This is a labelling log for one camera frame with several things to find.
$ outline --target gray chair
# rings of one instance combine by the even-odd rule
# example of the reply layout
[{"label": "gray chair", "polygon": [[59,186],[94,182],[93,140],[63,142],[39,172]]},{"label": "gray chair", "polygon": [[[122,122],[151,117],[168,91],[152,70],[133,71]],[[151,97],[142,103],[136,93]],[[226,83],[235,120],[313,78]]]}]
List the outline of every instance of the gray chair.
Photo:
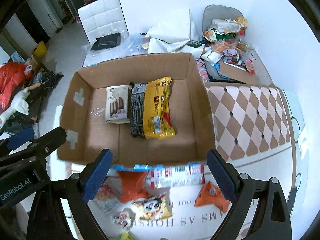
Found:
[{"label": "gray chair", "polygon": [[[202,17],[202,31],[206,31],[211,25],[213,19],[237,19],[243,17],[242,13],[237,9],[226,7],[223,5],[212,4],[204,9]],[[208,74],[211,76],[213,81],[225,81],[232,82],[230,79],[225,79],[219,76],[217,70],[209,62],[205,61],[205,67],[207,68]]]}]

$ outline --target white snack box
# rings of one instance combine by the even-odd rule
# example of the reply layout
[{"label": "white snack box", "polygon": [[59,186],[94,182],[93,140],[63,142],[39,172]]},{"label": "white snack box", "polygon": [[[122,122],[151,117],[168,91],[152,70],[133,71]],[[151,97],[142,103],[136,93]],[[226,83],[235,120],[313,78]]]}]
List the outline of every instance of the white snack box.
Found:
[{"label": "white snack box", "polygon": [[129,85],[107,87],[105,120],[107,123],[130,123],[129,102],[131,87]]}]

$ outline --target black bag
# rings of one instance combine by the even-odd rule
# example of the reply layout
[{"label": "black bag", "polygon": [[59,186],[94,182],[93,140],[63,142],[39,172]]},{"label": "black bag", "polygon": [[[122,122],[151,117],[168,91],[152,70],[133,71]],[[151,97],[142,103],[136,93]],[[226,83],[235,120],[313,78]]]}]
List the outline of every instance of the black bag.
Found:
[{"label": "black bag", "polygon": [[96,38],[96,42],[90,50],[111,49],[118,46],[121,42],[120,33],[114,33],[100,38]]}]

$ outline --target black snack package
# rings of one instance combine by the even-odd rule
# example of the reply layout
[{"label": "black snack package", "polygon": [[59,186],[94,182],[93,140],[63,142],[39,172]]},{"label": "black snack package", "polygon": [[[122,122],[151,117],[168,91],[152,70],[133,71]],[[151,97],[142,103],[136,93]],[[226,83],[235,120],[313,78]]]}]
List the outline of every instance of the black snack package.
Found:
[{"label": "black snack package", "polygon": [[148,84],[134,84],[130,83],[131,90],[131,134],[133,137],[142,136],[143,132],[143,107],[144,107],[144,94]]},{"label": "black snack package", "polygon": [[118,46],[121,42],[120,33],[113,33],[107,36],[96,38],[96,42],[90,50],[111,49]]}]

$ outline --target cardboard box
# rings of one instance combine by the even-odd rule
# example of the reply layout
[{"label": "cardboard box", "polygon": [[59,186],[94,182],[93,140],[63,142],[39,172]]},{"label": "cardboard box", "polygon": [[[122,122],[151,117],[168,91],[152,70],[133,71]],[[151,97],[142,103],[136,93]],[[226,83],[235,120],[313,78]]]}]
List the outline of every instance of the cardboard box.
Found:
[{"label": "cardboard box", "polygon": [[[106,124],[104,115],[90,114],[106,105],[106,87],[173,79],[169,108],[176,136],[164,140],[133,138],[130,124]],[[215,148],[212,114],[206,89],[191,54],[150,54],[114,59],[82,68],[74,74],[65,98],[60,126],[67,142],[58,158],[92,162],[104,148],[113,164],[167,166],[205,161]]]},{"label": "cardboard box", "polygon": [[234,80],[238,80],[245,84],[258,85],[259,81],[255,74],[250,74],[248,71],[242,70],[231,64],[220,62],[220,74]]}]

